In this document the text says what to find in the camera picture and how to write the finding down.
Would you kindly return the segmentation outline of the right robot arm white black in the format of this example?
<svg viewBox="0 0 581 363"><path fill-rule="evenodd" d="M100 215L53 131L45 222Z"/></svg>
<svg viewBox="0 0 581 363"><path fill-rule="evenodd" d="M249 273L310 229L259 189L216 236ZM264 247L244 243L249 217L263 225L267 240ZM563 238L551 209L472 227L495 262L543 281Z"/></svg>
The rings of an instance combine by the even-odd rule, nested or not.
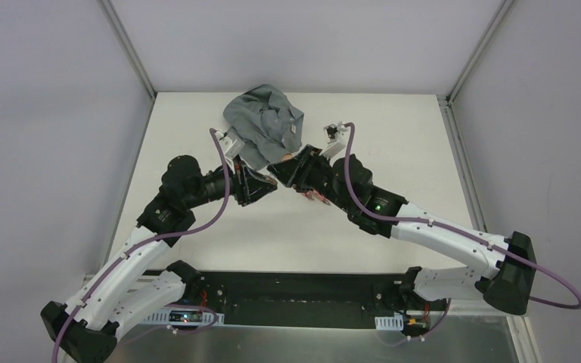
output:
<svg viewBox="0 0 581 363"><path fill-rule="evenodd" d="M536 261L529 236L488 234L439 219L374 185L372 171L355 155L331 163L319 152L309 145L267 170L286 187L322 195L369 234L414 243L462 263L461 268L409 268L399 288L403 306L416 310L439 299L483 299L509 315L526 314Z"/></svg>

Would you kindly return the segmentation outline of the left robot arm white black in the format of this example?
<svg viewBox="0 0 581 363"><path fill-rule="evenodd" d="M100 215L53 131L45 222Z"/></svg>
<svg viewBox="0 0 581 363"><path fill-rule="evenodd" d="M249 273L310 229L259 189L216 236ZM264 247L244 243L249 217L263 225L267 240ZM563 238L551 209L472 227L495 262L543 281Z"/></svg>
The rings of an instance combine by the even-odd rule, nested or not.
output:
<svg viewBox="0 0 581 363"><path fill-rule="evenodd" d="M149 265L169 252L181 237L204 231L219 220L228 199L240 206L276 191L277 183L240 160L203 174L189 155L172 159L157 196L115 257L66 302L49 302L42 321L54 345L51 360L64 351L76 362L103 362L137 324L162 307L199 300L200 272L176 261L157 280L132 294L129 288Z"/></svg>

